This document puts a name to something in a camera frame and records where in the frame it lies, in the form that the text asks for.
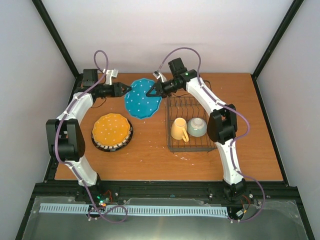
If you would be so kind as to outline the teal dotted plate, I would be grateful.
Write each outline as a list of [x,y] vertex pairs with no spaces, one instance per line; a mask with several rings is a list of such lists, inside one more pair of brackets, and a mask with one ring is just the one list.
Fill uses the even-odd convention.
[[148,97],[148,90],[154,85],[154,81],[148,78],[135,80],[130,85],[131,91],[125,94],[124,104],[127,112],[137,119],[151,118],[158,110],[162,98]]

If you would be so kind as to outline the dark wire dish rack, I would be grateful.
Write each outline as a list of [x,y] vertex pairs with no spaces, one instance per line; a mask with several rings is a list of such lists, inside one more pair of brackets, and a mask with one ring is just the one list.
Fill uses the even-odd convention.
[[202,105],[189,93],[178,91],[165,99],[166,143],[171,152],[210,152],[216,149],[207,134],[195,137],[190,135],[189,141],[177,140],[171,136],[172,125],[177,118],[187,122],[193,118],[208,121],[208,115]]

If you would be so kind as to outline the orange dotted plate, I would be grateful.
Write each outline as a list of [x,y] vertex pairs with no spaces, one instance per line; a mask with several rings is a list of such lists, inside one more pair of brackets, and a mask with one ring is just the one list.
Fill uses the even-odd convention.
[[93,125],[92,136],[95,143],[105,147],[121,145],[129,137],[131,126],[126,117],[119,113],[101,116]]

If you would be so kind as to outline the yellow ceramic mug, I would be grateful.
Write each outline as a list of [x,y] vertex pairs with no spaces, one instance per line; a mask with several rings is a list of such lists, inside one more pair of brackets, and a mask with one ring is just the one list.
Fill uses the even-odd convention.
[[172,123],[170,134],[173,139],[183,140],[187,143],[189,141],[189,136],[186,120],[182,117],[176,118]]

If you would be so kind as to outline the pale green ceramic bowl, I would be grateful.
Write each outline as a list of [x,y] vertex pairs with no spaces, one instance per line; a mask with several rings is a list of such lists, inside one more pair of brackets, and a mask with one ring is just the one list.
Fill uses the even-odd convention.
[[203,118],[194,117],[187,123],[187,132],[193,137],[202,137],[207,132],[207,123]]

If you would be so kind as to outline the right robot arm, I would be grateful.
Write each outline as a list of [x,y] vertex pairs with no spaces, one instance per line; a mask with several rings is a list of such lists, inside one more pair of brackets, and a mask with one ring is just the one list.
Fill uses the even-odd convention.
[[219,99],[205,84],[200,74],[187,70],[181,58],[168,63],[172,79],[167,80],[160,70],[152,75],[157,82],[146,93],[147,97],[171,96],[180,89],[191,94],[208,115],[207,135],[217,146],[223,167],[223,192],[227,201],[234,201],[246,189],[246,181],[241,173],[236,150],[238,131],[237,111],[233,104]]

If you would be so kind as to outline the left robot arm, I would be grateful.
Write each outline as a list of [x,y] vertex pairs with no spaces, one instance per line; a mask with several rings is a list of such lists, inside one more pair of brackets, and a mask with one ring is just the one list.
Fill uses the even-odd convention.
[[80,186],[88,187],[86,195],[95,202],[103,198],[104,188],[97,184],[99,175],[85,156],[80,123],[96,99],[122,97],[132,89],[112,81],[118,75],[116,69],[104,69],[102,75],[103,79],[99,80],[97,69],[84,69],[67,108],[45,124],[49,154],[73,172]]

